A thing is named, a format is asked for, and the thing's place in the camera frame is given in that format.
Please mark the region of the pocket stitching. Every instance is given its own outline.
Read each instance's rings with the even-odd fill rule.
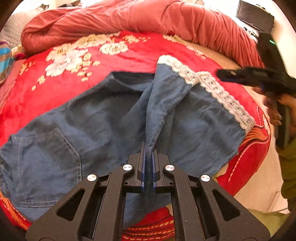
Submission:
[[[36,139],[36,138],[45,138],[46,136],[48,136],[49,134],[52,134],[52,135],[57,135],[58,138],[60,138],[65,146],[68,148],[68,150],[72,153],[73,157],[74,157],[74,160],[76,162],[76,175],[77,175],[77,184],[79,183],[79,178],[80,178],[80,181],[82,180],[82,171],[81,171],[81,162],[80,162],[80,156],[78,154],[78,152],[74,149],[74,147],[69,143],[69,141],[66,139],[66,137],[62,134],[62,132],[60,131],[59,128],[55,128],[43,135],[39,135],[39,136],[32,136],[32,137],[14,137],[14,139],[16,141],[18,141],[18,144],[19,144],[19,148],[18,148],[18,159],[17,159],[17,168],[18,168],[18,179],[19,179],[19,183],[20,183],[20,188],[21,188],[21,192],[20,192],[20,196],[22,195],[23,198],[24,198],[24,201],[19,201],[18,202],[20,203],[20,205],[22,207],[50,207],[50,206],[53,206],[58,200],[50,200],[50,201],[42,201],[42,202],[29,202],[26,200],[25,198],[25,193],[23,192],[23,185],[22,185],[22,182],[21,182],[21,178],[20,178],[20,150],[21,150],[21,143],[22,142],[25,142],[25,141],[28,141],[28,140],[32,140],[32,139]]]
[[[24,202],[26,203],[26,205],[27,205],[27,200],[26,200],[26,198],[25,198],[25,194],[24,194],[24,192],[23,192],[23,185],[22,185],[22,182],[21,182],[21,178],[20,178],[20,150],[21,150],[21,143],[19,142],[19,147],[18,147],[18,151],[17,151],[17,172],[18,172],[18,179],[19,179],[19,182],[20,182],[20,188],[21,188],[21,192],[20,192],[20,195],[22,195],[23,196],[23,198],[24,198]]]
[[[59,128],[57,128],[57,131],[61,135],[63,142],[65,143],[65,145],[69,149],[69,151],[72,153],[72,155],[74,156],[74,159],[76,161],[77,184],[78,184],[79,183],[79,179],[78,178],[80,178],[80,181],[82,180],[82,176],[81,176],[81,162],[79,161],[80,156],[79,156],[78,152],[74,149],[74,147],[71,145],[71,143],[67,140],[67,138],[63,135],[63,133],[60,131]]]

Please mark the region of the silver screw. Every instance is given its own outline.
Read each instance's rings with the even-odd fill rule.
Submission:
[[[130,164],[125,164],[123,167],[122,167],[125,171],[130,171],[133,169],[133,166],[130,165]]]
[[[165,166],[165,169],[166,169],[167,171],[173,171],[173,170],[175,170],[175,167],[174,167],[173,165],[166,165],[166,166]]]
[[[87,180],[90,182],[93,182],[96,180],[96,175],[95,174],[90,174],[87,176]]]
[[[204,182],[208,182],[209,180],[211,180],[211,178],[210,178],[208,175],[202,175],[202,176],[200,177],[200,179],[201,179],[202,181],[204,181]]]

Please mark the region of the white lace trim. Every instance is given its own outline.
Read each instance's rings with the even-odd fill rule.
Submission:
[[[223,107],[234,116],[241,128],[248,134],[255,125],[254,118],[245,108],[230,95],[211,75],[210,72],[194,72],[187,65],[170,55],[159,57],[157,64],[165,64],[185,80],[188,85],[200,84],[201,87],[212,95]]]

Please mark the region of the orange pattern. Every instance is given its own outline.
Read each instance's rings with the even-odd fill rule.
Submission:
[[[131,227],[124,231],[123,240],[164,240],[174,235],[174,220],[169,216],[161,224],[148,226]]]
[[[12,203],[9,201],[8,198],[5,198],[2,193],[0,192],[0,200],[2,201],[3,205],[5,206],[6,210],[10,213],[11,218],[24,230],[29,228],[27,224],[27,220],[14,208]]]
[[[248,133],[246,138],[244,139],[242,146],[252,140],[260,140],[260,141],[266,141],[269,139],[270,136],[265,136],[259,127],[254,126],[253,129]]]

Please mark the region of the white flower pattern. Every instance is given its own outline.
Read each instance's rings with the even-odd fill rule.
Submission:
[[[54,49],[48,54],[46,61],[55,60],[73,49],[75,49],[75,47],[72,44],[62,44],[61,46],[54,47]]]
[[[163,35],[163,38],[174,43],[178,42],[174,36]]]
[[[41,85],[41,84],[43,84],[44,82],[45,82],[45,76],[44,75],[42,75],[42,76],[40,76],[38,79],[37,79],[37,82]]]
[[[264,127],[267,130],[268,135],[270,135],[271,131],[265,115],[262,115],[262,118],[263,118]]]
[[[110,37],[119,37],[120,35],[120,32],[117,32],[117,33],[113,33],[113,34],[109,34]]]
[[[122,39],[128,42],[129,44],[138,43],[140,41],[134,35],[126,35]]]
[[[73,46],[74,48],[88,48],[88,47],[95,47],[102,44],[105,44],[106,42],[111,41],[110,35],[107,34],[91,34],[85,37],[80,38],[77,40]]]
[[[128,51],[128,46],[123,42],[108,43],[100,47],[100,52],[103,54],[115,55]]]
[[[56,58],[52,64],[46,67],[46,76],[55,77],[61,75],[65,70],[77,72],[77,66],[81,66],[83,62],[81,56],[87,51],[88,49],[72,50],[66,55]]]
[[[206,56],[203,52],[199,51],[198,49],[194,48],[193,46],[186,46],[187,49],[194,51],[196,55],[201,57],[201,59],[206,59],[208,56]]]
[[[98,65],[100,65],[100,64],[101,64],[100,61],[94,61],[94,62],[93,62],[93,66],[98,66]]]

